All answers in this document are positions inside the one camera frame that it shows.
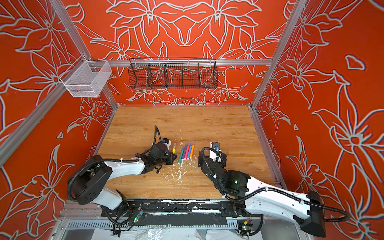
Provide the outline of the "purple pen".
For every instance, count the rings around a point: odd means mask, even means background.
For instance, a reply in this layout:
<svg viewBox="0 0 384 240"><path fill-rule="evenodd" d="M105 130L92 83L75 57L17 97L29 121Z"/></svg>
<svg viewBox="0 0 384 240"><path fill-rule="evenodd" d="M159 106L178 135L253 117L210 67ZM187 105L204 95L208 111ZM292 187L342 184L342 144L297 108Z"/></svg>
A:
<svg viewBox="0 0 384 240"><path fill-rule="evenodd" d="M181 152L181 157L180 157L180 162L185 158L185 154L186 154L186 151L187 151L187 148L188 148L188 144L185 144L182 152Z"/></svg>

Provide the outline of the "pink pen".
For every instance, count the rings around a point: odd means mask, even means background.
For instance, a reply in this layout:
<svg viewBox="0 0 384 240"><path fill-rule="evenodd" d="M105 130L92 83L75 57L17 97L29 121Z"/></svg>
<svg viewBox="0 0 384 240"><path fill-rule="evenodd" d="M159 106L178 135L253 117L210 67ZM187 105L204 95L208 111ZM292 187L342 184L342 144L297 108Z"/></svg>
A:
<svg viewBox="0 0 384 240"><path fill-rule="evenodd" d="M183 157L183 160L187 160L189 158L189 151L190 151L190 146L191 146L191 143L188 142L186 147L185 147L185 151L184 151L184 157Z"/></svg>

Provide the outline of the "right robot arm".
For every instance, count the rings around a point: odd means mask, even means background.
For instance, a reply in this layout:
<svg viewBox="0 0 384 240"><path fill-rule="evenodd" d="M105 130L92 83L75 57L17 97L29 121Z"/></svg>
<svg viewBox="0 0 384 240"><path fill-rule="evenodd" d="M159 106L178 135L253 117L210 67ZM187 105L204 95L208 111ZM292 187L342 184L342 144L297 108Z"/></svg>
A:
<svg viewBox="0 0 384 240"><path fill-rule="evenodd" d="M282 190L246 173L226 170L227 156L218 148L205 147L199 152L198 166L224 198L224 209L233 218L264 216L279 218L299 226L314 237L326 237L326 223L348 221L344 210L321 202L320 195Z"/></svg>

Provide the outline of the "green pen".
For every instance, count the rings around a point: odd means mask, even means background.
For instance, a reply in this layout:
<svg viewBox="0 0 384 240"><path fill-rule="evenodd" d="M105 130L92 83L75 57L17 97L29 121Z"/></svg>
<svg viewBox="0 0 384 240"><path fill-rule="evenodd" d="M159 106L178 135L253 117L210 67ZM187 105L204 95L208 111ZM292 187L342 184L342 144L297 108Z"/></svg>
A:
<svg viewBox="0 0 384 240"><path fill-rule="evenodd" d="M185 152L185 145L183 145L182 148L181 148L181 153L180 153L180 156L179 156L179 159L178 159L178 164L179 165L182 162L182 159L183 159L183 156L184 156L184 152Z"/></svg>

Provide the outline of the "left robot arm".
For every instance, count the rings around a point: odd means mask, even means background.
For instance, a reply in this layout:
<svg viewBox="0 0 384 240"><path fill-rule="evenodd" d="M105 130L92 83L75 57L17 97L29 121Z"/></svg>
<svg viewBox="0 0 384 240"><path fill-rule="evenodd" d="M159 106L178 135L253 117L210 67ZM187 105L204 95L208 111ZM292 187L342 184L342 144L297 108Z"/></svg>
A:
<svg viewBox="0 0 384 240"><path fill-rule="evenodd" d="M118 190L107 188L107 182L124 176L159 172L164 165L173 165L177 158L171 150L172 141L161 138L155 126L152 146L132 159L104 159L94 155L88 159L67 181L67 197L79 205L96 204L115 211L127 201Z"/></svg>

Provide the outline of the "blue pen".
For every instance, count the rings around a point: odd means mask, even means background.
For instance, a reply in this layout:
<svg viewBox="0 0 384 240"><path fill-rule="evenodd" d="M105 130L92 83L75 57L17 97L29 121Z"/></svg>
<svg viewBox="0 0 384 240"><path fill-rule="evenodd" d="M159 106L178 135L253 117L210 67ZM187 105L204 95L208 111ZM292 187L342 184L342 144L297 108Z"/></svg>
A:
<svg viewBox="0 0 384 240"><path fill-rule="evenodd" d="M186 151L186 160L189 160L190 159L190 155L191 155L191 151L192 151L192 146L193 146L193 142L189 142L188 146L187 146L187 151Z"/></svg>

